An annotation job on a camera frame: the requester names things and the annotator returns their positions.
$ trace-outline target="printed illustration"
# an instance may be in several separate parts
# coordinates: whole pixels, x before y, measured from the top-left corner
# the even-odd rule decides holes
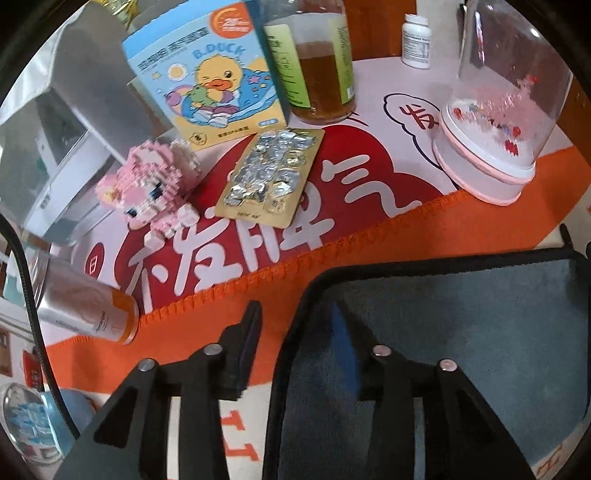
[[[195,85],[181,85],[166,95],[171,110],[192,124],[226,128],[277,99],[269,72],[244,68],[219,53],[203,60],[194,78]]]

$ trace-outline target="pink lego figure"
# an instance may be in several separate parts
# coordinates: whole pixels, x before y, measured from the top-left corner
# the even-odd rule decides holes
[[[124,214],[130,228],[150,223],[144,244],[159,249],[177,230],[199,221],[184,198],[197,186],[200,173],[197,155],[185,142],[147,141],[133,147],[125,165],[102,178],[95,191],[102,203]]]

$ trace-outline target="silver foil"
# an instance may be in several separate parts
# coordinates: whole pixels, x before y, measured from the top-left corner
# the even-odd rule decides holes
[[[226,205],[239,206],[244,200],[262,203],[267,197],[274,201],[295,191],[301,180],[297,168],[306,163],[304,150],[315,141],[316,137],[306,132],[289,129],[261,134],[244,158],[242,168],[230,177],[233,185],[224,199]],[[273,210],[279,207],[270,206]]]

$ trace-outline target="table surface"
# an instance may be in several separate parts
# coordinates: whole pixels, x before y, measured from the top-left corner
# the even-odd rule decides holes
[[[416,70],[399,58],[362,60],[354,62],[354,71],[355,112],[324,128],[322,157],[316,158],[306,201],[289,228],[259,227],[213,216],[227,175],[246,144],[245,140],[231,141],[199,154],[208,175],[192,197],[202,213],[196,229],[178,232],[163,249],[150,252],[143,247],[143,231],[128,232],[121,217],[110,215],[74,248],[73,265],[133,293],[149,312],[454,191],[433,157],[431,139],[439,108],[452,93],[457,61],[436,60],[430,70]],[[309,128],[296,118],[290,126]],[[571,145],[555,128],[543,155]],[[567,218],[578,249],[591,238],[589,203],[587,191]],[[543,246],[550,245],[561,245],[557,229],[543,242]],[[74,334],[44,324],[43,335],[51,345]],[[246,390],[237,403],[220,402],[232,478],[261,477],[270,390],[270,383],[257,385]],[[105,395],[90,396],[100,403],[106,399]],[[176,479],[180,402],[173,399],[172,406],[168,477]]]

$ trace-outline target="jar label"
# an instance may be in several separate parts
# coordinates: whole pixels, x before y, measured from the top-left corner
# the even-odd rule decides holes
[[[277,65],[277,70],[283,81],[283,87],[290,103],[310,108],[310,98],[304,74],[301,71],[300,60],[297,56],[296,44],[291,36],[288,25],[267,25],[265,33],[269,39],[269,46]]]
[[[353,57],[347,19],[344,15],[329,20],[330,38],[335,50],[336,71],[339,76],[340,99],[346,104],[355,96],[353,89]]]
[[[431,39],[402,32],[402,56],[406,59],[429,63]]]

